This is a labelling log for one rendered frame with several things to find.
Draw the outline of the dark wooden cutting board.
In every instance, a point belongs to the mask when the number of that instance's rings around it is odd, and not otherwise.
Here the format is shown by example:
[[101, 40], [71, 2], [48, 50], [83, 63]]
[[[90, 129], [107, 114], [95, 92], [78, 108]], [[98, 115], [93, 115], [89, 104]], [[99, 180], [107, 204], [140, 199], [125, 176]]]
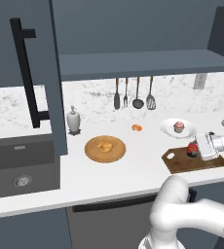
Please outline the dark wooden cutting board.
[[168, 149], [162, 155], [162, 160], [171, 174], [224, 166], [222, 156], [213, 160], [202, 160], [200, 156], [191, 158], [185, 147]]

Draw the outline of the grey wall socket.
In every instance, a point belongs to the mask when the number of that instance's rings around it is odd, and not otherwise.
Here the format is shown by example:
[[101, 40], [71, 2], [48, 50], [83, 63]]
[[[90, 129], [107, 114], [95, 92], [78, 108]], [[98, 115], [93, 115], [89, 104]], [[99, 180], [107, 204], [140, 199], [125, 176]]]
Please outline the grey wall socket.
[[206, 78], [207, 78], [207, 73], [197, 74], [193, 89], [203, 89], [205, 87]]

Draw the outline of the golden croissant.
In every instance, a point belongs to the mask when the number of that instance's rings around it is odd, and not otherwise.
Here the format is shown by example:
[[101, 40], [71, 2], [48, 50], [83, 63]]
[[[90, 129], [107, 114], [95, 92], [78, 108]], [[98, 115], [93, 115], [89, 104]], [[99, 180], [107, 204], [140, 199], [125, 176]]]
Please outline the golden croissant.
[[109, 141], [101, 141], [97, 144], [97, 148], [101, 153], [109, 153], [112, 150], [113, 145]]

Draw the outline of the white soap dispenser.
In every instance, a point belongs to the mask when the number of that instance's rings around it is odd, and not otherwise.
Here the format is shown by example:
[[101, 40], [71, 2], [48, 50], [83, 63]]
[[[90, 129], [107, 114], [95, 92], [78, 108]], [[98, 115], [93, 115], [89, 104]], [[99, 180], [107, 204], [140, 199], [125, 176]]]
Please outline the white soap dispenser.
[[67, 125], [69, 128], [69, 133], [76, 135], [80, 133], [80, 114], [76, 111], [74, 106], [71, 106], [71, 111], [67, 113], [66, 116]]

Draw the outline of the round light wooden board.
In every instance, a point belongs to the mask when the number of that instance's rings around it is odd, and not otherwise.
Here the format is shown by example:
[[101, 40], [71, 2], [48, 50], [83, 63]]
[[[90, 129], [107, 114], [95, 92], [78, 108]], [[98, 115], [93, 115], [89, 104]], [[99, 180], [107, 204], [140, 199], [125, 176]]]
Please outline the round light wooden board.
[[[101, 153], [97, 144], [101, 141], [109, 141], [113, 148], [109, 153]], [[101, 135], [90, 139], [85, 146], [85, 154], [96, 162], [108, 163], [121, 159], [126, 153], [125, 143], [114, 136]]]

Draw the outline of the pink frosted cupcake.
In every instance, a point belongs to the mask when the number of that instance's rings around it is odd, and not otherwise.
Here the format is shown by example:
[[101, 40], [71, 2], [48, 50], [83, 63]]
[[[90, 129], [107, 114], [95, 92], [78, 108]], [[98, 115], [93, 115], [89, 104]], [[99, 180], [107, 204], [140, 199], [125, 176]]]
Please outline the pink frosted cupcake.
[[185, 125], [182, 121], [178, 121], [173, 125], [173, 129], [176, 133], [181, 133], [184, 129]]

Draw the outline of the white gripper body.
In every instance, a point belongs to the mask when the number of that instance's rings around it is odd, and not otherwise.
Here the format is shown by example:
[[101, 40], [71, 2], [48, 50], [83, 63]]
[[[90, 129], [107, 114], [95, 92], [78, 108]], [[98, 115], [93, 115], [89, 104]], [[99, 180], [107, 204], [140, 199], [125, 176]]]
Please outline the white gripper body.
[[196, 135], [196, 141], [202, 160], [214, 160], [219, 157], [208, 133], [202, 132]]

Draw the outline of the blue-grey base cabinet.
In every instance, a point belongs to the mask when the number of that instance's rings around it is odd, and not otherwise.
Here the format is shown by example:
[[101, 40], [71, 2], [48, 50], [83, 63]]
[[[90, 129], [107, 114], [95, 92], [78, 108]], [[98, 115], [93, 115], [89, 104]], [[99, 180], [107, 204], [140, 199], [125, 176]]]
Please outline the blue-grey base cabinet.
[[[224, 182], [194, 187], [196, 200], [208, 198], [224, 204]], [[186, 249], [224, 249], [224, 238], [197, 229], [181, 229], [177, 237]]]
[[72, 249], [65, 209], [0, 218], [0, 249]]

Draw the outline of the white plate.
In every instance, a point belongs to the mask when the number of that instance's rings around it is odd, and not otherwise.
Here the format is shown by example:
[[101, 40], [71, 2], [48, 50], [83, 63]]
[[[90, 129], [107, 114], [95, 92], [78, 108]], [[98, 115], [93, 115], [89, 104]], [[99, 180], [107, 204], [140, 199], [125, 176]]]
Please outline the white plate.
[[[178, 121], [182, 121], [185, 125], [181, 133], [176, 133], [173, 129], [173, 125]], [[161, 131], [166, 135], [176, 139], [191, 138], [194, 137], [197, 133], [197, 129], [192, 123], [178, 118], [164, 120], [161, 123]]]

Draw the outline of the blue-grey wall cabinet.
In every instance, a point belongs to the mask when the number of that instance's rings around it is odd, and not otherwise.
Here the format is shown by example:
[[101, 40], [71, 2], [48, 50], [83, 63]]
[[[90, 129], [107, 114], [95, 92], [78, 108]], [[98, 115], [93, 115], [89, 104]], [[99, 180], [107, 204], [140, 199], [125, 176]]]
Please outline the blue-grey wall cabinet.
[[224, 71], [207, 44], [224, 0], [53, 0], [63, 81]]

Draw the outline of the grey dishwasher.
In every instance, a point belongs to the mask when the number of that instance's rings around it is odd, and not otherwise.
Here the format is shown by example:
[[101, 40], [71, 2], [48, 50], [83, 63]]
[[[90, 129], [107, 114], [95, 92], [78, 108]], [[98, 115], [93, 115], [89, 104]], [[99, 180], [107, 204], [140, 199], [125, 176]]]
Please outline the grey dishwasher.
[[149, 216], [152, 204], [153, 201], [89, 212], [73, 212], [73, 206], [67, 207], [72, 249], [137, 249], [151, 230]]

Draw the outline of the open blue-grey cabinet door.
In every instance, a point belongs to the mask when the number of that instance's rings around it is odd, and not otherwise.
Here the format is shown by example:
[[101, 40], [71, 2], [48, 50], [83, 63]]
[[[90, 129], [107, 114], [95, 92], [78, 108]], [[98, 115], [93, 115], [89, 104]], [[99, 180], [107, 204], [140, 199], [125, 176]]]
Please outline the open blue-grey cabinet door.
[[[24, 46], [39, 112], [49, 118], [35, 128], [11, 20], [27, 35]], [[0, 0], [0, 138], [50, 133], [59, 155], [67, 153], [53, 0]]]

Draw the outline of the dark grey sink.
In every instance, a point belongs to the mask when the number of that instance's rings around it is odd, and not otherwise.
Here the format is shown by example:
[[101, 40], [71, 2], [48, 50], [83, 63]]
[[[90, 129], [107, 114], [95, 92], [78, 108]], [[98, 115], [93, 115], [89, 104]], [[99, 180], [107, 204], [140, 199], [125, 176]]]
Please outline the dark grey sink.
[[60, 157], [51, 134], [0, 139], [0, 197], [60, 188]]

